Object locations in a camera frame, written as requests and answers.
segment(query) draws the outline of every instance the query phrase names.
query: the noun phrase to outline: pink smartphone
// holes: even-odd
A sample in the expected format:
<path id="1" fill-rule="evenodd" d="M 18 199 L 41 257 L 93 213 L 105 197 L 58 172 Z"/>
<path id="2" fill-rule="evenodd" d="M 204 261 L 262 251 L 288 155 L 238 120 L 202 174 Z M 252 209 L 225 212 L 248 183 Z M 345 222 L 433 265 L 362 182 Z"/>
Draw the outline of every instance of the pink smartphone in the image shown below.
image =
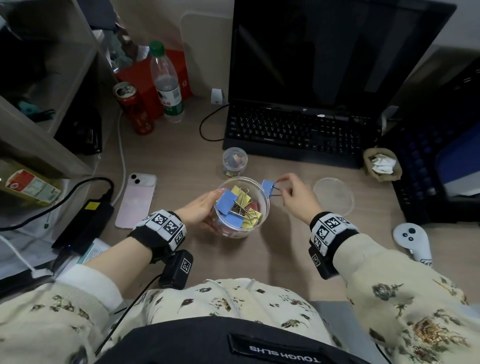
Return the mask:
<path id="1" fill-rule="evenodd" d="M 132 173 L 128 176 L 127 187 L 115 220 L 117 228 L 133 229 L 148 215 L 155 186 L 156 176 L 153 174 Z"/>

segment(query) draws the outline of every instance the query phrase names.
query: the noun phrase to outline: person's right hand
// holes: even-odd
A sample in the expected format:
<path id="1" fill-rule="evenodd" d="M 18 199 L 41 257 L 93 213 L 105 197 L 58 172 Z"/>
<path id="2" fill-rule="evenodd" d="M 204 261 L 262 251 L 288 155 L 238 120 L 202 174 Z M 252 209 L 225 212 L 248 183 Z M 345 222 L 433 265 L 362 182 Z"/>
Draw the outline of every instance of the person's right hand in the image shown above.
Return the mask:
<path id="1" fill-rule="evenodd" d="M 310 225 L 313 218 L 323 212 L 313 191 L 294 173 L 280 177 L 277 182 L 290 181 L 291 188 L 281 188 L 283 204 L 293 216 Z"/>

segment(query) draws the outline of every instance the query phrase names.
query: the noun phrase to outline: wooden desk surface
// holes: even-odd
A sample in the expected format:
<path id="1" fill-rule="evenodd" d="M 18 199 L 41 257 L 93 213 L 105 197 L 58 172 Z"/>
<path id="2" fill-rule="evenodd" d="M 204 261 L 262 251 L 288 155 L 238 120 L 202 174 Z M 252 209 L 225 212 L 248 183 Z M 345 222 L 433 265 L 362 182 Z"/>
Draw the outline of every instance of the wooden desk surface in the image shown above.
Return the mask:
<path id="1" fill-rule="evenodd" d="M 136 135 L 130 122 L 122 118 L 121 135 L 127 175 L 133 172 L 157 176 L 156 192 L 150 211 L 175 210 L 204 192 L 216 189 L 227 179 L 221 171 L 222 143 L 204 141 L 198 132 L 200 121 L 217 107 L 209 100 L 191 98 L 185 102 L 186 116 L 180 123 L 157 121 L 155 131 Z M 207 138 L 223 137 L 227 108 L 204 123 Z M 355 195 L 355 208 L 348 219 L 389 249 L 394 244 L 392 229 L 404 222 L 390 183 L 378 183 L 361 170 L 249 155 L 245 176 L 257 181 L 276 180 L 287 172 L 298 174 L 310 186 L 320 178 L 336 177 L 344 181 Z M 121 163 L 116 128 L 112 131 L 96 172 L 121 185 Z M 102 191 L 92 187 L 91 193 Z M 243 240 L 226 239 L 189 230 L 182 248 L 193 254 L 194 263 L 188 285 L 220 278 L 255 278 L 263 283 L 285 287 L 310 300 L 345 300 L 345 286 L 340 277 L 325 281 L 318 275 L 308 255 L 309 228 L 289 215 L 281 197 L 272 198 L 267 221 Z M 115 227 L 110 220 L 101 238 L 114 245 L 127 230 Z M 480 302 L 476 283 L 480 277 L 480 229 L 475 224 L 438 225 L 426 228 L 430 238 L 436 270 L 455 281 L 469 301 Z M 149 266 L 130 288 L 127 298 L 134 298 L 163 264 Z"/>

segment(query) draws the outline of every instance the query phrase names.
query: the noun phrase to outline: black wrist strap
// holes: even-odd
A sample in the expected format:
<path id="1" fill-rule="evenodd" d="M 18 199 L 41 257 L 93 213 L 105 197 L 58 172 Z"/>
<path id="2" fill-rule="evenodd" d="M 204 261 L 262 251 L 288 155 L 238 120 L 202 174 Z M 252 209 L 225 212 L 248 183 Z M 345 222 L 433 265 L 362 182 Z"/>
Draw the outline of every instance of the black wrist strap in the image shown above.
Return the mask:
<path id="1" fill-rule="evenodd" d="M 160 210 L 148 215 L 128 234 L 152 250 L 151 264 L 168 259 L 185 240 L 187 230 L 178 215 Z"/>
<path id="2" fill-rule="evenodd" d="M 312 236 L 308 252 L 318 273 L 323 279 L 337 276 L 333 257 L 346 239 L 358 234 L 357 227 L 340 215 L 322 212 L 313 218 L 310 229 Z"/>

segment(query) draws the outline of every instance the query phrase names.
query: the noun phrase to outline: computer monitor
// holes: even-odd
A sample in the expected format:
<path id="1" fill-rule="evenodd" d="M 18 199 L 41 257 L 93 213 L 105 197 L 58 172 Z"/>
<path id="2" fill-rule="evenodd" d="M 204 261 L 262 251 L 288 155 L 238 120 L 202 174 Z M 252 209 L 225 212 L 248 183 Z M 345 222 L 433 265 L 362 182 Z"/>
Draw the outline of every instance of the computer monitor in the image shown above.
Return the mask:
<path id="1" fill-rule="evenodd" d="M 423 0 L 238 0 L 229 102 L 378 117 L 455 9 Z"/>

